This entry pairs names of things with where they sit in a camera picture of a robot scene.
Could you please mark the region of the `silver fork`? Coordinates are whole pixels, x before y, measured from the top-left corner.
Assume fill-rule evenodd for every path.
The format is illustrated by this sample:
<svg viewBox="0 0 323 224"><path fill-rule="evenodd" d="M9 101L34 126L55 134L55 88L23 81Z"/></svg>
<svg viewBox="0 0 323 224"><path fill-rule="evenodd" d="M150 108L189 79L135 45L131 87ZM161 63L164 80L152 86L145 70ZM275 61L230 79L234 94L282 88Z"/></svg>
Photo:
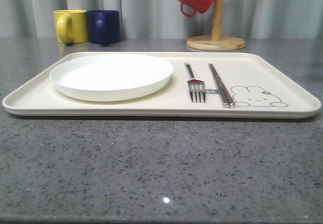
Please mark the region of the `silver fork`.
<svg viewBox="0 0 323 224"><path fill-rule="evenodd" d="M190 80L187 81L189 95L192 103L205 103L206 88L205 82L195 78L193 70L189 63L184 63Z"/></svg>

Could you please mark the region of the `white round plate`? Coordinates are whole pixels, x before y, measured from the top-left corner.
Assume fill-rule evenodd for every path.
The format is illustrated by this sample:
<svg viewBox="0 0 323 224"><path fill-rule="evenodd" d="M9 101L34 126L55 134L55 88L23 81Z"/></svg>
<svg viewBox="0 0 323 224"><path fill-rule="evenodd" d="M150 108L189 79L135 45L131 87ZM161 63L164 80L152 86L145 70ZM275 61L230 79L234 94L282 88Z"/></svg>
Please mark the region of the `white round plate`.
<svg viewBox="0 0 323 224"><path fill-rule="evenodd" d="M174 67L149 55L112 53L73 59L56 66L49 77L69 97L96 102L136 99L164 88Z"/></svg>

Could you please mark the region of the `wooden mug tree stand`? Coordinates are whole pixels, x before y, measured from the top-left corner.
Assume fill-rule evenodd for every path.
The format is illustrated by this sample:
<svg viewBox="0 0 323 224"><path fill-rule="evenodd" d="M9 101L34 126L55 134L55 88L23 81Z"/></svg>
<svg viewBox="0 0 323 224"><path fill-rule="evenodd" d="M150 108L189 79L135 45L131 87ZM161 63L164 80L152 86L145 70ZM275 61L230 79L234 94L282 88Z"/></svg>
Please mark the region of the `wooden mug tree stand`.
<svg viewBox="0 0 323 224"><path fill-rule="evenodd" d="M190 37L186 45L191 48L209 51L230 51L243 49L246 44L241 38L223 36L224 0L215 0L211 35Z"/></svg>

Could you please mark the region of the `dark blue mug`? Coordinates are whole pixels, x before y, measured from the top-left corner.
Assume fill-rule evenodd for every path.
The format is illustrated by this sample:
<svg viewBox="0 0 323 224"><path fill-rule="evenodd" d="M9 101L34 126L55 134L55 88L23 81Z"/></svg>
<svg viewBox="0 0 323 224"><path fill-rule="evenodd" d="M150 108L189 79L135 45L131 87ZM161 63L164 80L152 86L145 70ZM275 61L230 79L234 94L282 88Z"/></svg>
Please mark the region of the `dark blue mug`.
<svg viewBox="0 0 323 224"><path fill-rule="evenodd" d="M94 44L112 44L121 41L119 11L86 11L86 21L89 42Z"/></svg>

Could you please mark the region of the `beige rabbit serving tray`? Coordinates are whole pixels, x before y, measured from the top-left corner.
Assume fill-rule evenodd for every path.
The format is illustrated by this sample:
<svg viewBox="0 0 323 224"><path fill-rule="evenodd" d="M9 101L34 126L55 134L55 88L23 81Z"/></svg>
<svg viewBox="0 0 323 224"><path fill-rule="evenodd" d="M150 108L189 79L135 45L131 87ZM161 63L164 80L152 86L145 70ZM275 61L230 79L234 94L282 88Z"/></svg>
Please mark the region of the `beige rabbit serving tray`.
<svg viewBox="0 0 323 224"><path fill-rule="evenodd" d="M321 102L263 58L249 53L152 52L174 67L169 83L160 91L121 102L89 102L60 93L46 69L3 99L6 111L19 116L170 116L211 118L307 118ZM205 103L192 103L185 63L194 75L214 88L213 65L232 96L235 107L224 108L217 94Z"/></svg>

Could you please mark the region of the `yellow mug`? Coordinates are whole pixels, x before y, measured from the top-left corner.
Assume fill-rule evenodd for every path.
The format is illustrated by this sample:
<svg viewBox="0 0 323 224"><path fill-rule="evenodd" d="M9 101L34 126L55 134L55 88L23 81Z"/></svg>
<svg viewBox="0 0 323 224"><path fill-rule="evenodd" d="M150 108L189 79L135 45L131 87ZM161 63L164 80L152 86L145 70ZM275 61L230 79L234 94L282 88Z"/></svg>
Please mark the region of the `yellow mug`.
<svg viewBox="0 0 323 224"><path fill-rule="evenodd" d="M59 43L72 44L88 41L85 10L53 11L56 36Z"/></svg>

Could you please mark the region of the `grey curtain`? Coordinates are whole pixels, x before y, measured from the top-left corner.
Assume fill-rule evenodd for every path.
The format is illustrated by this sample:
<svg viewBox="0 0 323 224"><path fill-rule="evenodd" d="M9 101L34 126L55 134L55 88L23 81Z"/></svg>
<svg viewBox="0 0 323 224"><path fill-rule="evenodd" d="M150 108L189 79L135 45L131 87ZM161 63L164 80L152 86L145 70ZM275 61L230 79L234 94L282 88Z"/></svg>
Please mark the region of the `grey curtain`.
<svg viewBox="0 0 323 224"><path fill-rule="evenodd" d="M185 17L178 0L1 0L1 37L54 37L53 12L117 10L124 38L210 33L212 11ZM245 39L321 39L322 0L225 0L223 33Z"/></svg>

